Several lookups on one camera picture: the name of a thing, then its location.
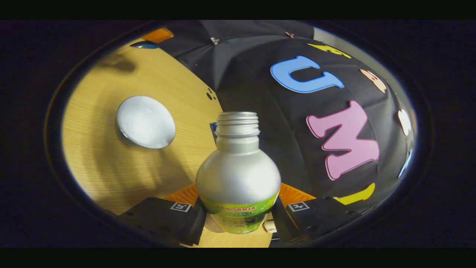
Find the bottle label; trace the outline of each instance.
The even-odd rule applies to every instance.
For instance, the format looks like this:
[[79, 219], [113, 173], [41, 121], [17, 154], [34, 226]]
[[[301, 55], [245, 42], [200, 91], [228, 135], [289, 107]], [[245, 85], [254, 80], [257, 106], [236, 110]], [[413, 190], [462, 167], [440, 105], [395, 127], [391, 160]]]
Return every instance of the bottle label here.
[[250, 204], [226, 204], [200, 198], [207, 212], [224, 231], [232, 234], [247, 234], [257, 230], [263, 224], [266, 215], [276, 202], [278, 193], [266, 200]]

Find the wood grain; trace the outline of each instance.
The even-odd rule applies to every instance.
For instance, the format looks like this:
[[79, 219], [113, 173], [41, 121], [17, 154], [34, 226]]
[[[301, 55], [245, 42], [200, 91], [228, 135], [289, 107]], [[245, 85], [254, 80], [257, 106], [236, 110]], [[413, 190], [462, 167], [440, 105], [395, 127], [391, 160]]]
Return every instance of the wood grain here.
[[[216, 149], [210, 123], [222, 111], [214, 91], [210, 95], [216, 99], [210, 100], [209, 87], [173, 57], [129, 44], [79, 82], [61, 133], [66, 161], [80, 187], [117, 215], [149, 196], [165, 197], [195, 183], [201, 163]], [[134, 95], [152, 97], [170, 111], [177, 132], [169, 146], [144, 148], [120, 133], [117, 108]], [[264, 230], [232, 235], [204, 228], [200, 247], [267, 247], [270, 239]]]

